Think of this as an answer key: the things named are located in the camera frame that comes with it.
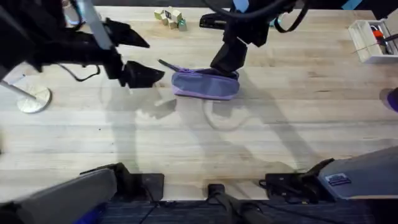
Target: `metal pole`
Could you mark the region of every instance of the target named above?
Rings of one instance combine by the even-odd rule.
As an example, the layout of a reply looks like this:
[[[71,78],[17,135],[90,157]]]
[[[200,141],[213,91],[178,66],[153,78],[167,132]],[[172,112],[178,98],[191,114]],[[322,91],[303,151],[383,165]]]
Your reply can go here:
[[[6,81],[1,80],[0,85],[13,91],[14,93],[20,94],[26,98],[29,98],[31,100],[36,100],[36,97],[30,95],[29,93],[25,92],[24,90],[21,90],[20,88],[18,88],[16,86],[8,84]]]

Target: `metal stand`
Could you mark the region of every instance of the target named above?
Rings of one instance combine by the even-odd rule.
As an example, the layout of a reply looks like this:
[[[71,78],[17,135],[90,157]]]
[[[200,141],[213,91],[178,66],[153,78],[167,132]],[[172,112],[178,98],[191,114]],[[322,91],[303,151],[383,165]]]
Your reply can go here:
[[[24,113],[37,113],[51,102],[51,91],[44,86],[28,86],[26,91],[1,80],[0,85],[17,93],[20,97],[17,107]]]

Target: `black cable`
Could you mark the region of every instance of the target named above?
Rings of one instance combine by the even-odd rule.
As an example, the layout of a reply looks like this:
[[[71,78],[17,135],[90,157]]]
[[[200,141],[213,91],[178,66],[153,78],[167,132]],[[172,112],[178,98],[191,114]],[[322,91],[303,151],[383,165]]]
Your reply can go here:
[[[278,211],[285,212],[285,213],[290,213],[290,214],[297,215],[297,216],[300,216],[300,217],[310,218],[310,219],[313,219],[313,220],[318,220],[318,221],[323,221],[323,222],[333,223],[333,224],[347,224],[346,222],[334,221],[334,220],[331,220],[331,219],[328,219],[328,218],[322,218],[322,217],[318,217],[318,216],[315,216],[315,215],[309,215],[309,214],[304,214],[304,213],[300,213],[300,212],[296,212],[296,211],[291,211],[291,210],[284,209],[284,208],[279,208],[279,207],[270,205],[268,203],[265,203],[263,201],[260,201],[260,203],[262,205],[265,205],[265,206],[267,206],[269,208],[272,208],[274,210],[278,210]]]
[[[79,20],[79,23],[73,27],[73,30],[78,31],[84,24],[83,16],[80,13],[79,6],[78,6],[76,0],[69,0],[69,1],[70,1],[70,4],[72,5],[72,7],[74,8],[74,10],[76,11],[76,14],[77,14],[77,17]]]
[[[296,20],[293,22],[292,26],[288,28],[287,30],[283,29],[280,24],[279,24],[279,17],[275,19],[274,25],[275,29],[280,32],[280,33],[286,33],[286,32],[292,32],[295,30],[300,23],[303,21],[305,15],[307,15],[308,10],[310,9],[310,5],[312,3],[312,0],[306,0],[303,6],[303,9],[300,11],[300,14],[297,16]]]
[[[257,17],[266,16],[268,14],[275,13],[276,10],[279,10],[281,7],[285,6],[288,2],[292,2],[292,0],[278,0],[278,1],[274,1],[269,6],[263,7],[262,9],[259,9],[254,12],[236,13],[236,12],[225,11],[222,8],[218,8],[214,5],[212,5],[212,3],[209,3],[208,1],[209,0],[202,0],[202,2],[205,3],[206,6],[209,7],[211,10],[217,12],[218,14],[221,14],[222,16],[232,18],[232,19],[254,19]]]
[[[61,64],[59,64],[59,63],[57,63],[57,65],[58,65],[59,67],[63,68],[64,70],[66,70],[66,71],[67,71],[76,81],[78,81],[78,82],[84,82],[84,81],[86,81],[87,79],[89,79],[89,78],[91,78],[91,77],[93,77],[93,76],[99,75],[99,74],[101,73],[100,67],[99,67],[98,65],[95,65],[96,68],[97,68],[97,72],[96,72],[96,73],[94,73],[94,74],[92,74],[92,75],[89,75],[89,76],[87,76],[86,78],[78,78],[78,77],[77,77],[69,68],[67,68],[66,66],[61,65]]]
[[[146,215],[144,215],[144,217],[141,218],[139,224],[143,224],[144,221],[145,221],[145,220],[148,218],[148,216],[157,208],[158,205],[159,205],[159,204],[156,203],[156,204],[146,213]]]

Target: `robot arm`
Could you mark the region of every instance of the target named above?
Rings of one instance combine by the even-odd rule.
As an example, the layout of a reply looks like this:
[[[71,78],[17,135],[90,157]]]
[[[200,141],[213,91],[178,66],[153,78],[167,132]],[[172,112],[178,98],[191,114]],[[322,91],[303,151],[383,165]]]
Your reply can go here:
[[[225,76],[230,76],[230,73],[244,65],[248,51],[247,44],[261,47],[267,42],[271,21],[275,21],[275,28],[282,33],[290,32],[297,28],[305,17],[311,0],[305,2],[301,13],[289,29],[284,30],[277,19],[283,13],[291,12],[296,1],[233,0],[231,9],[227,12],[215,7],[208,0],[203,0],[216,14],[204,15],[200,22],[201,27],[206,27],[206,22],[211,22],[212,24],[209,24],[211,28],[224,29],[224,44],[210,66]]]
[[[65,26],[61,1],[1,1],[0,47],[6,53],[0,56],[0,78],[23,61],[39,72],[53,63],[103,65],[109,79],[129,88],[151,87],[163,77],[164,72],[137,62],[123,64],[116,50],[119,44],[149,47],[129,25],[110,19],[102,23],[91,1],[79,0],[79,4],[93,34]]]

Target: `blue object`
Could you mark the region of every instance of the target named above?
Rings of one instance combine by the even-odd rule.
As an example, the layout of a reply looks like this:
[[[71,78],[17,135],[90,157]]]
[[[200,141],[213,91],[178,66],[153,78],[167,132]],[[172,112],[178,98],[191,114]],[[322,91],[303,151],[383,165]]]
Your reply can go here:
[[[348,0],[341,8],[344,10],[354,10],[361,2],[362,0]]]
[[[233,0],[236,10],[246,12],[249,8],[249,0]]]
[[[392,90],[388,95],[387,95],[387,102],[390,104],[391,108],[398,112],[398,88],[395,90]]]
[[[276,20],[276,18],[269,23],[269,27],[275,26],[275,20]]]
[[[95,223],[97,223],[99,217],[102,215],[102,213],[105,210],[106,210],[105,203],[98,205],[97,207],[92,209],[90,212],[83,215],[83,217],[81,217],[79,220],[77,220],[73,224],[95,224]]]

